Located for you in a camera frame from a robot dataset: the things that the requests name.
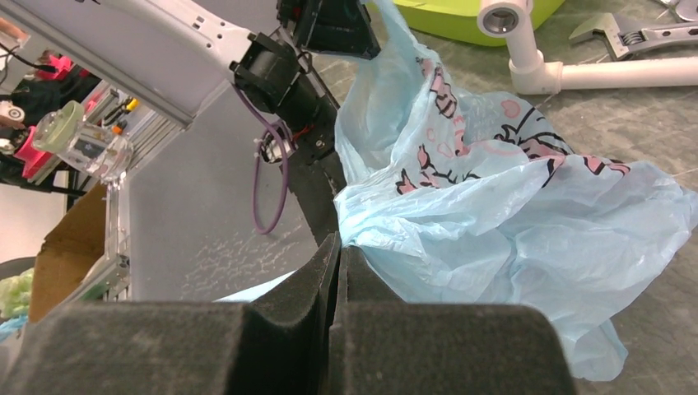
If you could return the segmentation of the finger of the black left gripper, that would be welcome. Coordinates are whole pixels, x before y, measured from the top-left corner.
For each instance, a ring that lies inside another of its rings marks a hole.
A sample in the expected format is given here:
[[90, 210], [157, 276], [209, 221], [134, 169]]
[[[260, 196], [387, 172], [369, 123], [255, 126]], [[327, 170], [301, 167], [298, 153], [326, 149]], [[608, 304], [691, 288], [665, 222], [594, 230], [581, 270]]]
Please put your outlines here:
[[307, 49], [317, 53], [372, 59], [381, 48], [366, 6], [358, 0], [320, 1], [311, 12]]

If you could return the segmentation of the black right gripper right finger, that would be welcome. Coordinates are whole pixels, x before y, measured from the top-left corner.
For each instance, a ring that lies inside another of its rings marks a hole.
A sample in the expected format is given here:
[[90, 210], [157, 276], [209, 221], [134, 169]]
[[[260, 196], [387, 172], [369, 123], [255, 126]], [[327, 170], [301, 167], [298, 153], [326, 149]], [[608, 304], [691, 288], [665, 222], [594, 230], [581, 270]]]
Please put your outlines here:
[[356, 247], [341, 251], [331, 394], [573, 394], [556, 332], [516, 304], [409, 304]]

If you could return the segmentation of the blue printed plastic bag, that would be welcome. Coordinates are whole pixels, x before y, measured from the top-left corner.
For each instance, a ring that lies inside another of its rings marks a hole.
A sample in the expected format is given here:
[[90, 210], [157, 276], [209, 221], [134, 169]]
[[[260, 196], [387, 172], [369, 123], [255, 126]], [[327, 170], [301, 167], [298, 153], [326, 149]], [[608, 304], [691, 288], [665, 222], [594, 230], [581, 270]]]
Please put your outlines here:
[[452, 83], [398, 9], [338, 111], [345, 245], [404, 300], [525, 304], [551, 321], [571, 373], [611, 381], [612, 317], [697, 225], [697, 195], [647, 162], [578, 155], [527, 101]]

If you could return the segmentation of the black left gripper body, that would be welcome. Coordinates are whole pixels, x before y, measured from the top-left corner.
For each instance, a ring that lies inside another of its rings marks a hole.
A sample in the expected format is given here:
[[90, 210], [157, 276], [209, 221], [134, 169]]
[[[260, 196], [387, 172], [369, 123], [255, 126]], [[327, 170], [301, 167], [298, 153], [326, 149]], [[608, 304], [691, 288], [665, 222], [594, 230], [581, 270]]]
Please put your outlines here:
[[[257, 142], [255, 156], [267, 163], [290, 164], [295, 151], [291, 130], [282, 119], [285, 98], [300, 74], [306, 75], [321, 94], [331, 95], [314, 70], [313, 53], [306, 48], [311, 12], [320, 1], [278, 1], [276, 18], [282, 36], [248, 35], [250, 48], [242, 59], [230, 63], [233, 85], [248, 107], [258, 114], [272, 114], [279, 122], [268, 125]], [[333, 105], [338, 105], [332, 98]]]

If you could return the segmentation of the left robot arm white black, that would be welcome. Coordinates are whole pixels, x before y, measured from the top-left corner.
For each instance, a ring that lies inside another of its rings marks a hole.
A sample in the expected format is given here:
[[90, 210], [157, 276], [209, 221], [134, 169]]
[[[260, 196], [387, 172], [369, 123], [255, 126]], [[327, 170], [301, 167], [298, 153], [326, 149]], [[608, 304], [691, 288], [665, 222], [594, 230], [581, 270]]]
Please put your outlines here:
[[277, 116], [292, 133], [333, 123], [332, 101], [308, 78], [308, 52], [372, 59], [380, 52], [359, 1], [278, 1], [277, 20], [290, 40], [227, 21], [194, 1], [103, 1], [195, 49], [224, 72], [256, 110]]

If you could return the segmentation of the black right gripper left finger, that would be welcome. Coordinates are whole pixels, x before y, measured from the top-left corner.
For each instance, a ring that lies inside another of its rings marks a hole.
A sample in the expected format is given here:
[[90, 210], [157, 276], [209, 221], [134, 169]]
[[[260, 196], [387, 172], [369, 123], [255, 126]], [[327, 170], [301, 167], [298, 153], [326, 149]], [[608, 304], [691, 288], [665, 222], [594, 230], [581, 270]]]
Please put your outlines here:
[[251, 303], [73, 302], [28, 334], [4, 394], [326, 394], [341, 242]]

